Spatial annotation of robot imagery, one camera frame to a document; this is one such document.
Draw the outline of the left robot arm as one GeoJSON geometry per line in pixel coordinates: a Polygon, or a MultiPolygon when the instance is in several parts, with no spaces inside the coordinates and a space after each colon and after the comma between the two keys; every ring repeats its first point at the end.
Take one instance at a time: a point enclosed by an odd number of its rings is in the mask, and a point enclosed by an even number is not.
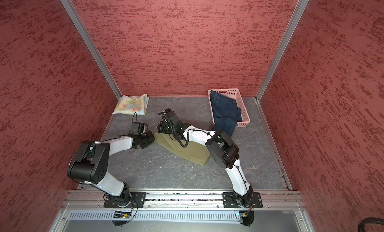
{"type": "Polygon", "coordinates": [[[105,141],[84,141],[69,163],[67,176],[78,184],[92,185],[104,192],[105,206],[132,207],[135,199],[128,185],[108,171],[109,157],[130,149],[144,149],[154,141],[152,132],[105,141]]]}

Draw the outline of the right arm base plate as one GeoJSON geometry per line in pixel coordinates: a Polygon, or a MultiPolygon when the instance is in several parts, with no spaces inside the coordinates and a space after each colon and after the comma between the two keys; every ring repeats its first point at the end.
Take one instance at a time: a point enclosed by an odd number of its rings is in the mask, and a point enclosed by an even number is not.
{"type": "Polygon", "coordinates": [[[263,208],[263,202],[260,193],[247,194],[244,197],[239,196],[235,192],[222,193],[224,208],[241,208],[241,209],[254,209],[263,208]]]}

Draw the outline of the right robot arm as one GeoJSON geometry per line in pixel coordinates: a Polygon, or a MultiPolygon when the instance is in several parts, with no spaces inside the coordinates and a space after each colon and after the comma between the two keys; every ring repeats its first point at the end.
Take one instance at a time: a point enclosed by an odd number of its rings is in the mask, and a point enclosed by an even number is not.
{"type": "Polygon", "coordinates": [[[247,181],[240,164],[239,147],[223,130],[206,131],[183,123],[172,109],[159,112],[162,121],[157,126],[158,134],[169,135],[177,149],[191,149],[199,145],[207,150],[216,164],[227,172],[235,195],[236,204],[251,208],[253,188],[247,181]]]}

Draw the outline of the floral pastel skirt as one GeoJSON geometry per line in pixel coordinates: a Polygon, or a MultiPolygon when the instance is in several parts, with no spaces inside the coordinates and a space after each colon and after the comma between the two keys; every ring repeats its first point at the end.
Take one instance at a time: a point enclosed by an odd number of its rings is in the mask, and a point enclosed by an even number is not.
{"type": "Polygon", "coordinates": [[[145,115],[149,103],[147,94],[141,96],[126,96],[119,98],[113,114],[145,115]]]}

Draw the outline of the olive green skirt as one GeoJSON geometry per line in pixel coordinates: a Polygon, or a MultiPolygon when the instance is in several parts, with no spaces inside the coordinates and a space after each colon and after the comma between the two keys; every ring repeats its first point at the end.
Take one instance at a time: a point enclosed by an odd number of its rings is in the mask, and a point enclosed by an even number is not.
{"type": "Polygon", "coordinates": [[[186,148],[183,148],[177,141],[172,140],[166,134],[154,134],[155,141],[161,147],[165,148],[169,152],[186,159],[192,163],[204,166],[211,154],[208,149],[195,142],[189,142],[186,148]]]}

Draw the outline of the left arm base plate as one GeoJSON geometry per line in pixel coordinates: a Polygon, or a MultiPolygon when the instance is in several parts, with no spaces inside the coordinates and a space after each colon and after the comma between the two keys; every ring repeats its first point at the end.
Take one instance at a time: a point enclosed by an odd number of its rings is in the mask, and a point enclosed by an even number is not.
{"type": "Polygon", "coordinates": [[[142,208],[146,199],[146,192],[122,193],[118,197],[104,194],[104,208],[128,209],[132,206],[142,208]]]}

